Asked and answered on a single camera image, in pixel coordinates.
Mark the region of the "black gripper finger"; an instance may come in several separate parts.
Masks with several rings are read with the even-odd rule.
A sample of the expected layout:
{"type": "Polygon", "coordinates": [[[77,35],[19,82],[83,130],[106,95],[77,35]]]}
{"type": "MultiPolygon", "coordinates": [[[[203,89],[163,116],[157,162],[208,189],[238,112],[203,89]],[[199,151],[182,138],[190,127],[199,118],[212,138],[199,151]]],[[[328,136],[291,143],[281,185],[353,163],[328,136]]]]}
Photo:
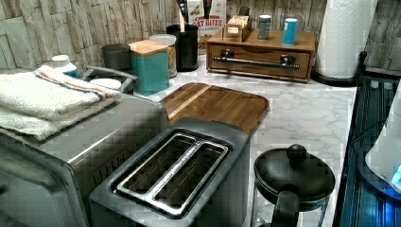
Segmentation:
{"type": "Polygon", "coordinates": [[[176,3],[180,9],[183,19],[188,22],[188,7],[187,0],[176,0],[176,3]]]}
{"type": "Polygon", "coordinates": [[[203,1],[203,14],[204,18],[208,19],[212,7],[212,1],[213,0],[202,0],[203,1]]]}

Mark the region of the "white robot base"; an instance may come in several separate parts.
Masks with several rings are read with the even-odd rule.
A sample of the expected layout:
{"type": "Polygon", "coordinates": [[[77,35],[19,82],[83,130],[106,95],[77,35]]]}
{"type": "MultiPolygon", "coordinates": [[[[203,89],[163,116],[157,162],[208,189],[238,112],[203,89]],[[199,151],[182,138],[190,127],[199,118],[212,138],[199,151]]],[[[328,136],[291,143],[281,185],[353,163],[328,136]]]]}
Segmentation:
{"type": "Polygon", "coordinates": [[[367,167],[397,193],[401,190],[401,88],[397,87],[386,123],[365,156],[367,167]]]}

